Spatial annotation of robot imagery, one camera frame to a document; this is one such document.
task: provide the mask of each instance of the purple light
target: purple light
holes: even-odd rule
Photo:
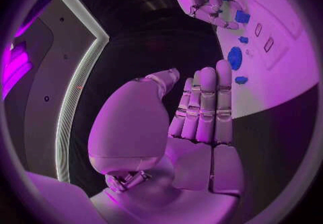
[[[26,52],[21,53],[16,58],[14,58],[4,69],[3,73],[3,83],[6,83],[7,80],[14,75],[15,71],[21,68],[24,64],[29,61],[28,54]]]
[[[4,100],[9,91],[15,86],[15,84],[32,68],[30,62],[25,63],[19,69],[17,69],[14,75],[10,76],[7,82],[3,85],[2,99]]]

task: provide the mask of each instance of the led light strip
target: led light strip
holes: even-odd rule
[[[109,36],[99,25],[95,18],[80,2],[80,0],[62,0],[72,13],[84,24],[84,26],[96,37],[94,42],[84,54],[80,64],[77,66],[71,81],[66,90],[64,100],[61,105],[57,122],[56,141],[55,141],[55,161],[57,177],[60,181],[69,182],[68,171],[68,147],[69,137],[73,118],[78,105],[79,98],[88,76],[99,58],[104,47],[109,42]]]

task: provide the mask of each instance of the small blue component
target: small blue component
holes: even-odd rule
[[[245,44],[247,44],[249,41],[248,37],[239,37],[238,39],[240,40],[240,42],[245,43]]]
[[[244,13],[242,10],[237,10],[237,14],[235,20],[239,23],[248,23],[250,19],[250,15]]]
[[[239,76],[235,78],[235,82],[239,85],[245,84],[248,81],[247,77]]]
[[[242,52],[239,47],[232,47],[228,54],[228,61],[231,64],[233,70],[238,70],[242,63]]]

